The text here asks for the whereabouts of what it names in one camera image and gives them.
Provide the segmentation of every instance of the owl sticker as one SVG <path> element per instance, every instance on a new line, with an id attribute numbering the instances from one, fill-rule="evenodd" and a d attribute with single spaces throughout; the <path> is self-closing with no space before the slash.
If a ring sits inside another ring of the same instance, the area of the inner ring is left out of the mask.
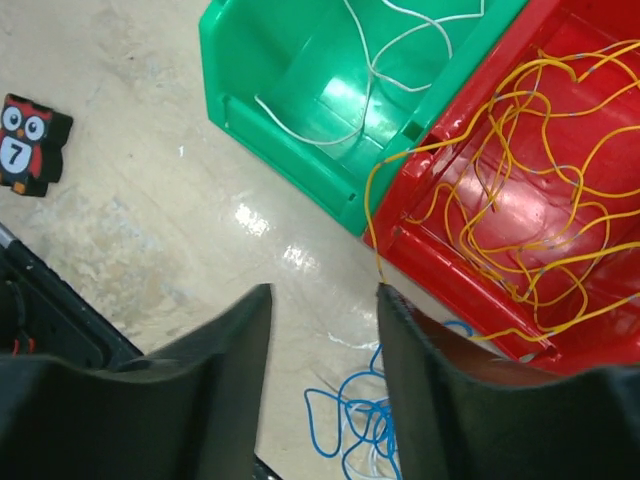
<path id="1" fill-rule="evenodd" d="M 0 116 L 0 184 L 44 197 L 62 175 L 62 147 L 72 125 L 68 115 L 8 94 Z"/>

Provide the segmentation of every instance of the number 7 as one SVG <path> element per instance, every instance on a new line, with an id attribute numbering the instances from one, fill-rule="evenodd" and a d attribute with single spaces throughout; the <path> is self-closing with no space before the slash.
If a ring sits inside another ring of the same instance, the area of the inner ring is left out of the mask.
<path id="1" fill-rule="evenodd" d="M 13 165 L 15 161 L 18 159 L 20 154 L 22 153 L 22 147 L 20 145 L 16 145 L 15 143 L 11 144 L 11 148 L 15 150 L 13 155 L 11 155 L 11 159 L 9 160 L 9 165 Z"/>

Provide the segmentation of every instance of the blue wire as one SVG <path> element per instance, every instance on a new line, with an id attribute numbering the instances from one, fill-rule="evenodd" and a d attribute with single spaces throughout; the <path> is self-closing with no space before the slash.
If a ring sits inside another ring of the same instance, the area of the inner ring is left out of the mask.
<path id="1" fill-rule="evenodd" d="M 343 415 L 346 419 L 349 429 L 357 439 L 356 443 L 350 446 L 342 456 L 342 472 L 344 473 L 344 476 L 347 480 L 353 480 L 348 470 L 348 458 L 358 447 L 365 444 L 372 445 L 381 458 L 388 460 L 391 464 L 391 468 L 394 471 L 396 479 L 402 479 L 400 468 L 398 467 L 395 460 L 397 448 L 389 399 L 384 398 L 376 401 L 363 398 L 346 400 L 344 396 L 344 391 L 346 390 L 347 386 L 354 380 L 363 377 L 375 377 L 384 380 L 384 375 L 380 371 L 375 369 L 375 363 L 380 356 L 381 351 L 382 346 L 380 345 L 371 357 L 368 370 L 357 372 L 347 377 L 347 379 L 338 389 L 337 394 L 317 388 L 307 388 L 304 391 L 304 401 L 307 407 L 311 443 L 313 444 L 313 448 L 316 450 L 316 452 L 318 452 L 324 458 L 334 458 L 340 453 L 343 442 Z M 313 408 L 311 406 L 310 398 L 312 394 L 321 395 L 336 402 L 338 414 L 338 440 L 337 445 L 333 450 L 324 450 L 318 443 L 318 439 L 316 437 L 315 422 L 313 420 Z M 352 417 L 353 413 L 358 413 L 366 416 L 366 423 L 363 431 L 358 430 Z"/>
<path id="2" fill-rule="evenodd" d="M 466 324 L 465 322 L 462 322 L 460 320 L 447 320 L 446 322 L 444 322 L 442 324 L 445 327 L 461 327 L 464 328 L 467 337 L 472 337 L 473 336 L 473 328 L 471 328 L 468 324 Z"/>

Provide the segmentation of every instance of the cable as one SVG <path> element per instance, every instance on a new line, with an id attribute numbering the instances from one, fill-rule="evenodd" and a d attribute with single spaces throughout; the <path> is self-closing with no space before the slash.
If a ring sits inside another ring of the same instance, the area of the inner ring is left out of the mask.
<path id="1" fill-rule="evenodd" d="M 325 458 L 341 457 L 341 466 L 344 476 L 348 480 L 360 478 L 366 480 L 400 480 L 400 468 L 397 462 L 397 447 L 395 443 L 395 428 L 391 417 L 391 405 L 388 397 L 376 400 L 364 398 L 349 399 L 344 395 L 346 388 L 355 380 L 362 378 L 374 378 L 384 380 L 384 374 L 375 367 L 376 360 L 380 356 L 382 347 L 378 346 L 371 357 L 369 367 L 347 377 L 338 389 L 337 394 L 308 388 L 304 391 L 304 400 L 309 420 L 309 432 L 311 443 L 321 456 Z M 337 408 L 337 444 L 330 450 L 323 449 L 317 440 L 311 395 L 320 395 L 336 402 Z M 364 421 L 364 427 L 359 428 L 354 417 L 359 416 Z M 356 441 L 348 448 L 345 446 L 347 433 L 354 436 Z M 360 447 L 367 446 L 369 473 L 363 473 L 350 462 L 351 455 Z M 393 470 L 394 477 L 388 477 L 380 473 L 378 464 L 384 460 Z"/>
<path id="2" fill-rule="evenodd" d="M 624 45 L 627 45 L 627 46 L 613 53 L 610 53 L 609 55 L 604 55 L 604 52 L 610 52 L 617 46 L 624 46 Z M 371 235 L 371 243 L 376 253 L 376 264 L 377 264 L 378 271 L 380 273 L 382 281 L 386 283 L 386 279 L 382 271 L 381 257 L 378 252 L 377 237 L 375 234 L 375 225 L 373 223 L 373 219 L 371 216 L 370 200 L 369 200 L 370 188 L 371 188 L 371 184 L 373 182 L 373 178 L 375 174 L 384 165 L 394 162 L 396 160 L 404 159 L 410 153 L 419 153 L 419 152 L 424 152 L 429 150 L 435 150 L 438 148 L 447 147 L 450 145 L 455 145 L 455 144 L 466 141 L 467 138 L 470 137 L 471 133 L 475 131 L 475 128 L 480 118 L 485 116 L 488 122 L 490 123 L 491 129 L 485 136 L 485 139 L 483 140 L 480 147 L 476 150 L 475 154 L 470 159 L 470 161 L 468 162 L 468 164 L 466 165 L 466 167 L 458 177 L 457 182 L 454 184 L 449 184 L 447 182 L 438 183 L 438 185 L 433 191 L 432 202 L 427 209 L 427 213 L 420 219 L 414 219 L 411 217 L 407 217 L 404 219 L 408 223 L 422 224 L 433 214 L 433 211 L 435 209 L 440 193 L 443 190 L 448 191 L 449 195 L 447 197 L 447 200 L 444 206 L 444 212 L 445 212 L 444 223 L 445 223 L 445 230 L 446 230 L 449 243 L 452 246 L 457 245 L 457 248 L 461 251 L 461 253 L 465 256 L 465 258 L 467 258 L 473 265 L 475 265 L 482 275 L 502 285 L 503 288 L 505 288 L 505 290 L 510 293 L 510 295 L 516 302 L 532 305 L 534 321 L 536 325 L 540 328 L 540 330 L 545 332 L 543 335 L 531 336 L 531 335 L 525 334 L 524 332 L 518 329 L 511 328 L 511 329 L 504 330 L 502 332 L 496 332 L 491 335 L 487 335 L 487 336 L 475 335 L 475 336 L 472 336 L 471 338 L 474 340 L 491 340 L 500 336 L 515 334 L 527 341 L 537 342 L 537 341 L 541 341 L 543 339 L 549 338 L 550 336 L 562 333 L 567 329 L 571 328 L 572 326 L 577 325 L 578 323 L 597 317 L 604 313 L 608 313 L 613 309 L 618 308 L 640 297 L 640 292 L 638 292 L 634 295 L 620 299 L 619 301 L 609 306 L 606 306 L 604 308 L 601 308 L 597 311 L 585 313 L 588 308 L 589 296 L 588 296 L 587 290 L 583 285 L 583 282 L 585 281 L 587 276 L 591 273 L 593 268 L 595 268 L 595 266 L 607 255 L 612 255 L 615 253 L 640 247 L 640 242 L 629 242 L 622 245 L 616 245 L 614 247 L 607 247 L 607 244 L 609 241 L 609 235 L 610 235 L 611 222 L 619 218 L 626 218 L 626 217 L 639 215 L 640 210 L 610 214 L 607 208 L 602 203 L 599 203 L 597 201 L 581 202 L 581 198 L 584 194 L 590 194 L 595 197 L 606 198 L 606 199 L 628 198 L 628 197 L 640 194 L 640 189 L 629 191 L 629 192 L 600 192 L 598 190 L 590 188 L 588 185 L 586 185 L 586 182 L 585 182 L 585 174 L 587 172 L 589 165 L 593 161 L 598 151 L 606 144 L 606 142 L 608 142 L 610 139 L 622 133 L 638 131 L 640 130 L 640 125 L 624 126 L 605 135 L 602 139 L 600 139 L 596 143 L 596 145 L 594 146 L 590 154 L 587 156 L 581 168 L 578 168 L 573 165 L 558 164 L 556 159 L 554 158 L 553 151 L 547 139 L 547 127 L 551 119 L 590 115 L 604 108 L 610 102 L 619 98 L 621 95 L 630 91 L 631 89 L 634 89 L 636 87 L 640 88 L 640 81 L 638 80 L 637 75 L 628 66 L 626 66 L 626 64 L 624 64 L 619 60 L 619 57 L 621 57 L 623 54 L 629 53 L 632 50 L 637 48 L 640 48 L 640 41 L 636 40 L 636 41 L 618 42 L 617 44 L 598 50 L 596 52 L 574 54 L 574 55 L 568 55 L 565 57 L 552 57 L 540 51 L 539 52 L 540 58 L 518 66 L 510 75 L 508 75 L 499 84 L 498 88 L 495 91 L 495 94 L 489 99 L 488 102 L 486 102 L 477 110 L 476 114 L 473 116 L 469 125 L 467 126 L 466 131 L 462 135 L 451 140 L 438 142 L 431 145 L 425 145 L 425 146 L 418 147 L 405 152 L 400 152 L 396 155 L 393 155 L 385 159 L 379 164 L 375 165 L 369 175 L 369 178 L 367 180 L 367 185 L 365 188 L 365 195 L 364 195 L 365 215 L 367 217 L 367 224 L 368 224 L 369 232 Z M 577 76 L 575 70 L 571 66 L 569 66 L 566 62 L 582 60 L 585 58 L 595 58 L 595 59 L 598 59 L 598 62 L 593 67 L 589 68 L 584 74 Z M 543 69 L 550 68 L 550 67 L 560 68 L 562 70 L 565 70 L 569 74 L 572 82 L 581 83 L 585 81 L 587 78 L 589 78 L 590 75 L 593 74 L 598 68 L 601 68 L 609 63 L 623 69 L 629 75 L 632 82 L 627 86 L 621 88 L 611 96 L 609 96 L 599 105 L 593 108 L 590 108 L 588 110 L 585 110 L 583 112 L 568 112 L 568 113 L 554 112 L 549 99 L 538 91 Z M 520 87 L 520 85 L 522 84 L 522 81 L 534 73 L 536 74 L 536 81 L 535 81 L 535 86 L 533 90 L 530 90 L 530 91 L 522 90 Z M 505 93 L 504 90 L 509 85 L 513 85 L 514 91 Z M 521 104 L 519 101 L 521 97 L 527 97 L 526 101 L 523 104 Z M 542 104 L 545 107 L 544 111 L 537 111 L 530 107 L 531 101 L 534 99 L 537 99 L 542 102 Z M 515 102 L 515 105 L 508 105 L 507 108 L 504 110 L 504 112 L 498 118 L 494 117 L 494 108 L 496 107 L 496 105 L 502 102 L 506 102 L 507 100 L 513 100 Z M 530 169 L 526 165 L 523 165 L 522 163 L 520 163 L 518 159 L 511 152 L 510 144 L 511 144 L 513 134 L 517 128 L 518 120 L 521 118 L 521 116 L 527 115 L 527 114 L 536 115 L 536 116 L 542 117 L 543 119 L 541 124 L 541 135 L 542 135 L 542 143 L 544 145 L 545 154 L 548 157 L 549 162 L 551 164 L 551 167 L 548 169 L 543 169 L 543 170 Z M 507 128 L 508 125 L 510 125 L 510 127 L 507 129 L 507 133 L 505 135 L 504 129 Z M 485 183 L 485 181 L 482 179 L 482 176 L 480 175 L 479 159 L 485 147 L 487 146 L 488 142 L 494 136 L 497 137 L 503 149 L 503 154 L 502 154 L 502 159 L 500 160 L 498 169 L 496 171 L 496 174 L 494 176 L 494 179 L 491 183 L 491 186 L 489 186 Z M 460 182 L 462 181 L 462 179 L 466 175 L 466 172 L 469 170 L 469 168 L 471 168 L 472 165 L 475 171 L 475 175 L 478 178 L 478 181 L 482 185 L 484 195 L 486 196 L 486 202 L 479 207 L 478 213 L 473 215 L 473 217 L 471 217 L 470 213 L 465 209 L 464 205 L 460 200 L 460 197 L 456 193 L 456 190 Z M 568 199 L 568 202 L 571 204 L 569 219 L 560 230 L 558 230 L 552 236 L 547 237 L 543 240 L 538 240 L 538 241 L 523 244 L 523 245 L 510 245 L 510 246 L 494 247 L 492 249 L 484 249 L 480 246 L 480 244 L 478 243 L 477 239 L 474 236 L 475 227 L 478 224 L 480 224 L 480 222 L 486 216 L 489 210 L 492 210 L 492 211 L 498 210 L 499 206 L 498 206 L 497 199 L 504 185 L 506 184 L 509 177 L 511 176 L 512 169 L 514 168 L 517 168 L 519 170 L 522 170 L 532 175 L 542 176 L 542 175 L 555 174 L 563 182 L 571 185 L 573 187 L 573 192 L 570 198 Z M 565 171 L 571 172 L 571 176 L 572 177 L 575 176 L 575 178 L 569 178 L 564 173 Z M 454 239 L 453 239 L 453 235 L 451 232 L 449 219 L 448 219 L 449 218 L 448 212 L 452 204 L 455 204 L 459 208 L 465 222 L 464 227 L 459 232 L 457 243 L 454 243 Z M 598 217 L 597 219 L 583 226 L 578 231 L 578 233 L 572 235 L 570 238 L 564 238 L 566 237 L 566 233 L 570 230 L 571 226 L 574 224 L 577 212 L 582 208 L 594 208 L 594 207 L 602 211 L 602 216 Z M 602 248 L 596 252 L 591 252 L 584 255 L 575 255 L 568 258 L 562 258 L 560 260 L 549 262 L 544 266 L 536 267 L 536 268 L 530 268 L 530 267 L 528 268 L 522 261 L 522 253 L 526 250 L 553 250 L 556 248 L 560 248 L 563 245 L 566 245 L 569 242 L 574 241 L 578 236 L 583 235 L 594 226 L 602 223 L 604 223 L 604 228 L 605 228 L 604 241 L 602 244 Z M 516 265 L 519 268 L 512 268 L 512 267 L 498 263 L 490 255 L 498 252 L 512 252 L 513 261 L 516 263 Z M 578 277 L 568 268 L 568 266 L 576 263 L 581 263 L 581 262 L 588 262 L 589 265 L 585 269 L 584 273 Z M 564 291 L 563 293 L 556 296 L 556 298 L 554 298 L 553 300 L 547 300 L 547 301 L 541 302 L 539 298 L 538 290 L 537 290 L 537 284 L 539 283 L 540 279 L 544 274 L 546 274 L 547 272 L 553 269 L 557 269 L 563 272 L 565 275 L 567 275 L 567 277 L 569 277 L 569 279 L 572 282 L 572 286 L 568 288 L 566 291 Z M 528 287 L 526 287 L 526 291 L 523 294 L 520 294 L 518 292 L 518 287 L 508 282 L 506 278 L 500 273 L 500 271 L 524 275 L 528 282 Z M 567 295 L 569 295 L 571 292 L 573 292 L 576 289 L 578 289 L 581 292 L 582 305 L 580 306 L 580 309 L 578 313 L 575 315 L 575 317 L 572 320 L 562 323 L 560 325 L 556 325 L 552 327 L 542 327 L 538 322 L 539 308 L 543 306 L 546 307 L 546 306 L 551 306 L 556 304 L 563 298 L 566 298 Z"/>
<path id="3" fill-rule="evenodd" d="M 35 339 L 29 337 L 27 339 L 27 353 L 31 355 L 32 353 L 35 353 L 35 351 L 36 351 L 36 341 Z M 16 338 L 13 340 L 13 351 L 11 352 L 11 355 L 16 357 L 19 353 L 20 353 L 20 340 Z"/>
<path id="4" fill-rule="evenodd" d="M 351 16 L 351 18 L 353 19 L 353 22 L 356 26 L 356 29 L 358 31 L 358 36 L 360 37 L 360 43 L 362 45 L 362 49 L 364 52 L 364 56 L 365 56 L 365 60 L 367 63 L 367 86 L 365 89 L 365 102 L 364 102 L 364 108 L 362 111 L 362 115 L 361 115 L 361 119 L 360 119 L 360 123 L 358 124 L 358 126 L 349 134 L 337 139 L 337 140 L 329 140 L 329 141 L 324 141 L 324 140 L 313 140 L 313 139 L 309 139 L 306 137 L 303 137 L 302 135 L 297 134 L 296 132 L 294 132 L 293 130 L 291 130 L 289 127 L 287 127 L 284 122 L 282 122 L 278 116 L 273 112 L 273 110 L 267 106 L 266 103 L 264 103 L 264 101 L 262 99 L 260 99 L 258 97 L 258 95 L 254 96 L 254 100 L 256 101 L 256 103 L 267 113 L 267 115 L 269 116 L 269 118 L 271 118 L 271 120 L 278 126 L 280 127 L 283 131 L 285 131 L 288 135 L 290 135 L 291 137 L 295 138 L 296 140 L 303 142 L 303 143 L 307 143 L 310 145 L 316 145 L 316 146 L 332 146 L 332 145 L 338 145 L 342 142 L 346 142 L 347 140 L 350 140 L 351 138 L 355 137 L 356 135 L 359 135 L 365 128 L 366 126 L 366 117 L 367 117 L 367 111 L 369 109 L 369 104 L 371 102 L 371 95 L 372 95 L 372 89 L 373 89 L 373 77 L 377 77 L 380 78 L 382 80 L 385 80 L 393 85 L 395 85 L 396 87 L 409 92 L 409 93 L 416 93 L 416 92 L 420 92 L 423 90 L 426 90 L 428 88 L 431 87 L 431 84 L 427 84 L 427 85 L 422 85 L 420 87 L 408 87 L 405 84 L 403 84 L 402 82 L 394 79 L 393 77 L 390 77 L 388 75 L 382 74 L 380 73 L 378 70 L 376 70 L 376 65 L 378 63 L 378 60 L 380 59 L 380 57 L 389 49 L 391 48 L 393 45 L 395 45 L 396 43 L 398 43 L 399 41 L 401 41 L 402 39 L 408 37 L 409 35 L 412 35 L 413 33 L 419 31 L 419 30 L 423 30 L 424 28 L 428 28 L 428 27 L 434 27 L 435 29 L 438 30 L 438 32 L 442 35 L 445 45 L 447 47 L 447 54 L 449 56 L 449 59 L 451 59 L 451 57 L 453 56 L 453 45 L 451 43 L 451 39 L 449 38 L 449 35 L 447 34 L 446 30 L 440 25 L 441 23 L 444 22 L 449 22 L 449 21 L 454 21 L 454 20 L 462 20 L 462 19 L 468 19 L 468 18 L 478 18 L 478 17 L 482 17 L 484 16 L 484 9 L 485 9 L 485 0 L 481 0 L 480 1 L 480 13 L 478 14 L 468 14 L 468 15 L 454 15 L 451 17 L 446 17 L 446 18 L 442 18 L 439 20 L 433 20 L 430 17 L 423 15 L 421 13 L 418 13 L 414 10 L 410 10 L 407 8 L 403 8 L 403 7 L 399 7 L 397 5 L 395 5 L 394 3 L 392 3 L 390 0 L 382 0 L 382 2 L 389 7 L 392 10 L 395 10 L 397 12 L 412 16 L 412 17 L 416 17 L 419 18 L 421 20 L 423 20 L 424 24 L 422 25 L 418 25 L 418 27 L 414 27 L 410 30 L 408 30 L 407 32 L 404 32 L 400 35 L 398 35 L 397 37 L 395 37 L 394 39 L 392 39 L 391 41 L 389 41 L 385 46 L 382 47 L 382 49 L 380 49 L 380 51 L 376 54 L 376 56 L 373 58 L 373 60 L 371 60 L 371 56 L 369 55 L 369 47 L 367 45 L 367 40 L 364 34 L 364 30 L 362 28 L 362 24 L 360 23 L 360 19 L 358 18 L 358 16 L 356 15 L 351 3 L 349 2 L 349 0 L 343 0 L 343 3 L 345 5 L 345 7 L 347 8 L 347 10 L 349 11 L 349 15 Z"/>
<path id="5" fill-rule="evenodd" d="M 447 320 L 442 324 L 442 326 L 451 328 L 451 327 L 461 327 L 464 329 L 467 337 L 473 336 L 473 328 L 469 326 L 469 324 L 462 322 L 460 320 Z"/>

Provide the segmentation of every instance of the red plastic bin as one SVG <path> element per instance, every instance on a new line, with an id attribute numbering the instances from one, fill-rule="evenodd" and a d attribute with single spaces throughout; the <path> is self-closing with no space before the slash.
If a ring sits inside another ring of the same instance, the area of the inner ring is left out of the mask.
<path id="1" fill-rule="evenodd" d="M 640 37 L 638 19 L 640 2 L 637 0 L 531 0 L 423 144 L 455 138 L 463 133 L 470 118 L 491 97 L 502 79 L 518 64 L 536 58 L 538 48 L 551 55 L 563 56 L 594 51 L 616 41 L 637 39 Z M 640 76 L 638 52 L 625 54 L 624 61 Z M 578 74 L 594 63 L 593 60 L 580 62 L 572 63 Z M 627 74 L 612 65 L 598 70 L 589 81 L 581 84 L 570 84 L 567 77 L 559 69 L 545 69 L 538 87 L 538 91 L 552 100 L 556 111 L 584 110 L 630 82 Z M 532 78 L 531 84 L 524 88 L 533 88 L 534 80 Z M 516 157 L 525 158 L 531 168 L 548 168 L 539 122 L 539 119 L 522 117 L 511 148 Z M 554 119 L 549 124 L 548 137 L 556 158 L 562 159 L 564 164 L 581 167 L 587 154 L 605 134 L 636 124 L 640 124 L 640 91 L 633 90 L 592 115 Z M 409 157 L 374 217 L 378 248 L 384 258 L 483 334 L 516 327 L 530 335 L 540 335 L 542 332 L 535 326 L 532 308 L 512 300 L 502 287 L 480 275 L 449 244 L 443 226 L 444 201 L 438 200 L 434 213 L 426 222 L 415 225 L 405 221 L 407 217 L 424 216 L 431 205 L 436 184 L 443 179 L 457 178 L 489 127 L 488 121 L 481 121 L 468 141 Z M 501 153 L 498 141 L 492 140 L 480 158 L 481 170 L 488 175 L 495 174 Z M 531 177 L 520 172 L 507 182 L 500 210 L 490 213 L 476 229 L 476 237 L 483 244 L 535 241 L 548 236 L 545 231 L 557 231 L 566 223 L 571 188 L 559 178 Z M 585 181 L 605 192 L 626 192 L 640 187 L 640 132 L 628 132 L 608 141 L 594 157 Z M 475 205 L 477 211 L 478 200 L 483 194 L 477 180 L 475 184 L 472 181 L 463 184 L 468 185 L 459 190 L 463 203 L 472 211 Z M 599 201 L 609 213 L 640 209 L 640 195 Z M 597 216 L 596 209 L 580 209 L 569 234 Z M 634 216 L 613 221 L 607 246 L 640 240 L 639 219 Z M 452 230 L 455 232 L 457 228 L 459 232 L 462 219 L 450 218 L 450 221 Z M 602 248 L 603 240 L 604 225 L 600 224 L 569 246 L 559 251 L 532 253 L 537 256 L 529 260 L 542 264 L 593 252 Z M 369 232 L 365 234 L 365 242 L 371 245 Z M 581 262 L 571 270 L 580 274 L 586 266 L 586 262 Z M 540 291 L 549 298 L 562 293 L 571 284 L 561 272 L 543 278 Z M 522 284 L 525 279 L 510 280 Z M 589 293 L 587 312 L 640 292 L 640 249 L 605 257 L 589 274 L 584 286 Z M 640 362 L 639 300 L 636 298 L 538 343 L 527 342 L 516 335 L 499 337 L 494 343 L 514 359 L 531 361 L 532 365 L 563 374 L 600 364 Z M 581 301 L 580 292 L 575 290 L 553 308 L 540 310 L 541 324 L 553 326 L 570 320 Z"/>

